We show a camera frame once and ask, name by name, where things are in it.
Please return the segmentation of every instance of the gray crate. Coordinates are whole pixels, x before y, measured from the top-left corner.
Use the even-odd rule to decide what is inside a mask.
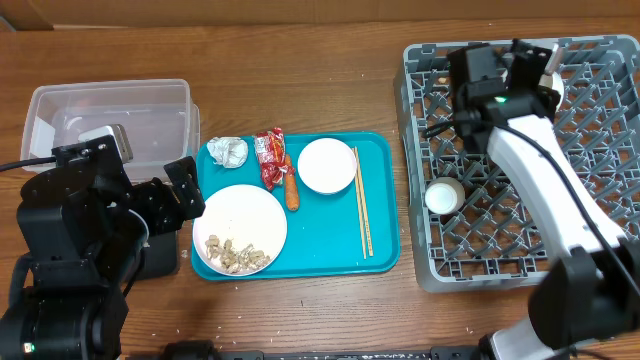
[[[598,204],[637,241],[638,42],[626,35],[529,41],[566,48],[558,69],[565,85],[555,119],[558,141]],[[411,45],[394,81],[416,278],[430,292],[534,285],[549,267],[536,226],[500,168],[485,155],[466,153],[453,130],[429,141],[422,136],[427,126],[451,116],[446,54],[475,43]],[[490,43],[499,51],[511,45]],[[430,214],[424,206],[429,181],[440,176],[465,187],[465,205],[452,215]]]

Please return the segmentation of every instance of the red snack wrapper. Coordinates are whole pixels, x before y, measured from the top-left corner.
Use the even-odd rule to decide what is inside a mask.
[[[284,161],[284,133],[280,128],[273,128],[256,134],[253,143],[260,163],[260,177],[267,190],[271,191],[274,186],[282,185],[284,174],[289,171]]]

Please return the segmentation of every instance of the blue tray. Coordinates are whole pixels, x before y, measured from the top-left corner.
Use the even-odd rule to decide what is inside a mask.
[[[191,264],[198,275],[211,281],[281,279],[380,273],[396,264],[401,247],[389,144],[382,136],[371,132],[289,135],[285,137],[285,144],[294,166],[308,143],[325,137],[358,147],[374,256],[367,256],[366,260],[362,256],[354,183],[338,194],[327,196],[313,192],[296,175],[300,194],[300,209],[297,212],[287,210],[283,187],[273,190],[273,195],[285,209],[288,223],[287,240],[276,260],[257,274],[229,277],[209,269],[197,255],[195,247],[192,247]],[[249,157],[238,169],[214,165],[206,144],[200,149],[196,164],[198,182],[205,200],[231,185],[249,184],[264,188],[253,138],[245,136],[243,139],[249,144]]]

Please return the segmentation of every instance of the clear plastic container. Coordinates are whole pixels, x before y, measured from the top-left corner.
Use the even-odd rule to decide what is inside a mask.
[[[167,180],[163,166],[200,147],[200,115],[184,80],[133,80],[42,86],[31,99],[20,159],[51,156],[51,149],[78,142],[104,125],[125,128],[133,160],[131,181]],[[51,164],[26,167],[42,172]]]

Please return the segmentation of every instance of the crumpled paper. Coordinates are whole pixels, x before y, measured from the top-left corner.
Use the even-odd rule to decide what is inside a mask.
[[[249,154],[247,142],[238,137],[213,138],[207,143],[207,150],[216,165],[228,169],[242,166]]]

